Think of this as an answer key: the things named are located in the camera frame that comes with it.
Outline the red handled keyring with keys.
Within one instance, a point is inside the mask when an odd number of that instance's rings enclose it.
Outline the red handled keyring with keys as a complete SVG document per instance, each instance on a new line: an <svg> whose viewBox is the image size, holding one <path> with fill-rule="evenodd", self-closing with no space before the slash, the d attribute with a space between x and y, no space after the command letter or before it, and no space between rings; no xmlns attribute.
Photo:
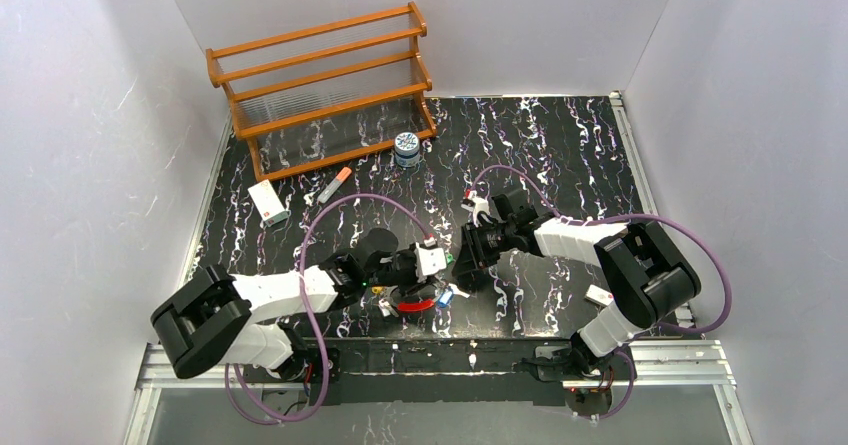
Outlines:
<svg viewBox="0 0 848 445"><path fill-rule="evenodd" d="M409 288L400 286L371 286L372 294L377 298L377 306L383 317L399 318L406 314L420 313L433 308L436 304L439 288L434 281L414 285Z"/></svg>

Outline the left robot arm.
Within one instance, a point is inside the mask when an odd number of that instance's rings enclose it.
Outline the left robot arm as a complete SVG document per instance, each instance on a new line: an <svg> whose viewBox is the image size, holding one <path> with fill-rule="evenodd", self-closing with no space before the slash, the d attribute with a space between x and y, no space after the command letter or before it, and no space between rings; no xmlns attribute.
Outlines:
<svg viewBox="0 0 848 445"><path fill-rule="evenodd" d="M214 264L159 305L150 317L180 379L225 364L262 367L286 381L317 372L321 354L281 318L346 308L384 287L390 313L430 307L408 299L436 284L448 255L433 237L401 249L389 230L371 230L354 247L325 260L271 275L234 275Z"/></svg>

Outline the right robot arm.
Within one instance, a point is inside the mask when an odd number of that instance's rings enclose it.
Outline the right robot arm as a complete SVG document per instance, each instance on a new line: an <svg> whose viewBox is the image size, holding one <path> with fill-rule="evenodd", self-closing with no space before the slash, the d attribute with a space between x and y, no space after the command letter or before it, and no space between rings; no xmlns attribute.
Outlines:
<svg viewBox="0 0 848 445"><path fill-rule="evenodd" d="M513 250L578 260L602 271L612 301L571 336L553 357L556 363L588 370L701 290L689 262L654 221L577 225L531 205L515 205L508 194L488 203L469 192L462 207L471 219L461 228L452 275L463 290L472 289L480 272Z"/></svg>

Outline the blue tagged key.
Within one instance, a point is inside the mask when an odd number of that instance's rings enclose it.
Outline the blue tagged key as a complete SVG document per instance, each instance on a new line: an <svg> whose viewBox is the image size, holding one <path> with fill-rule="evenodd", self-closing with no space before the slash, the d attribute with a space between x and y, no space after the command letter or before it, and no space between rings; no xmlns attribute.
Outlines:
<svg viewBox="0 0 848 445"><path fill-rule="evenodd" d="M467 298L470 297L470 294L462 291L455 284L448 284L447 287L441 292L441 294L435 300L435 304L438 308L447 308L451 305L452 301L457 297L467 299Z"/></svg>

